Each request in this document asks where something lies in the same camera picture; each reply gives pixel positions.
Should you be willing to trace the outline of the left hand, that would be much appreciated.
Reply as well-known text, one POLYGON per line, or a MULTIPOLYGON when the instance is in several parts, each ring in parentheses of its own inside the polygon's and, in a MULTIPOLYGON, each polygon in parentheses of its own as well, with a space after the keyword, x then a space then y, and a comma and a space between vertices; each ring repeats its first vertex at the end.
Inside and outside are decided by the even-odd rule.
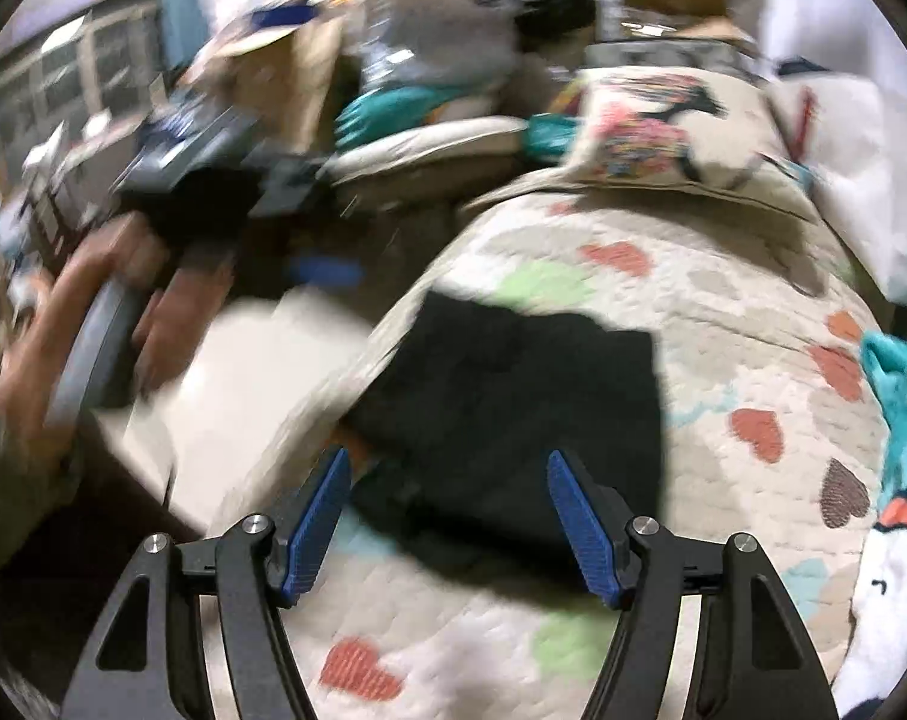
POLYGON ((200 249, 174 271, 168 263, 140 213, 79 244, 1 367, 0 418, 19 455, 55 465, 83 411, 128 387, 151 392, 188 369, 234 284, 234 262, 200 249))

